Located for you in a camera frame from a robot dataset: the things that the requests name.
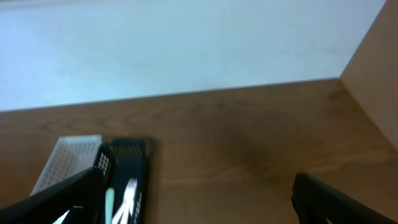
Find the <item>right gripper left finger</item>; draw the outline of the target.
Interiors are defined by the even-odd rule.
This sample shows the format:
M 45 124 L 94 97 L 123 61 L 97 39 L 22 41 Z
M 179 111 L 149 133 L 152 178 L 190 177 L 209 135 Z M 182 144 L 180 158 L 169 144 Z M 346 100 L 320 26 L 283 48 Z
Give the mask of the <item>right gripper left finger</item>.
M 1 209 L 1 223 L 98 223 L 105 182 L 98 167 L 85 169 L 10 207 Z

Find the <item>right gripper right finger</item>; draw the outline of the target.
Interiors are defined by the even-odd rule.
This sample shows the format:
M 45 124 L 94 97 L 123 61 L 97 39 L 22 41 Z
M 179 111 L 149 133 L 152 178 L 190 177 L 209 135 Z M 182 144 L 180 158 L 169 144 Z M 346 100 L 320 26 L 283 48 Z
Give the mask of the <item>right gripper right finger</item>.
M 300 224 L 397 224 L 304 172 L 295 176 L 291 201 Z

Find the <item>pale green plastic fork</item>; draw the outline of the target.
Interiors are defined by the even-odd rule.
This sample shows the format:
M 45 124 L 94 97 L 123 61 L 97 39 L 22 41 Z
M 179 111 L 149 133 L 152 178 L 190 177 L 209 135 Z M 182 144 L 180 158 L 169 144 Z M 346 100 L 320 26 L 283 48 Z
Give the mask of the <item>pale green plastic fork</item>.
M 105 193 L 104 223 L 112 224 L 114 207 L 114 189 L 108 188 Z

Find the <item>white fork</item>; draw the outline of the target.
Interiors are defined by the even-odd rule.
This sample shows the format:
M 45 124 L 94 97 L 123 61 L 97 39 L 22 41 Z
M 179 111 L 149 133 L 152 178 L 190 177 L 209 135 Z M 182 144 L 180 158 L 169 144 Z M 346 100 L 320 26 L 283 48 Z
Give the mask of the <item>white fork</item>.
M 126 224 L 129 216 L 129 207 L 134 201 L 137 187 L 137 179 L 129 179 L 124 190 L 123 202 L 115 213 L 112 224 Z

